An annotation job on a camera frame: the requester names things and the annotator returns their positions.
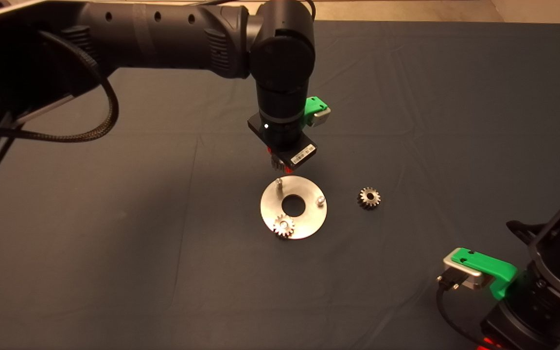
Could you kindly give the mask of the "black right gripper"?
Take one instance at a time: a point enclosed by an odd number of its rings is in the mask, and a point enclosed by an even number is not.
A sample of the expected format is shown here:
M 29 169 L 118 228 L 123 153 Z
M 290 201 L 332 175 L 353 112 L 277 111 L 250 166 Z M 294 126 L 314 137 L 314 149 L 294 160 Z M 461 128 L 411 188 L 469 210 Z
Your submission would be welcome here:
M 480 322 L 484 335 L 478 350 L 555 350 L 560 339 L 535 332 L 523 324 L 506 304 L 497 304 Z

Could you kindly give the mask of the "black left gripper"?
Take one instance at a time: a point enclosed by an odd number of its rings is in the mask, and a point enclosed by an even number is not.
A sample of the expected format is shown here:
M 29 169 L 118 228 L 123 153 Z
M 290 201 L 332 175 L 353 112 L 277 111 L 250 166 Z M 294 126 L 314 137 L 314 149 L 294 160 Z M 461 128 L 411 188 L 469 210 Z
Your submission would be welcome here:
M 252 115 L 247 126 L 265 144 L 267 152 L 284 164 L 283 173 L 290 175 L 318 151 L 317 144 L 304 133 L 301 116 L 271 118 Z

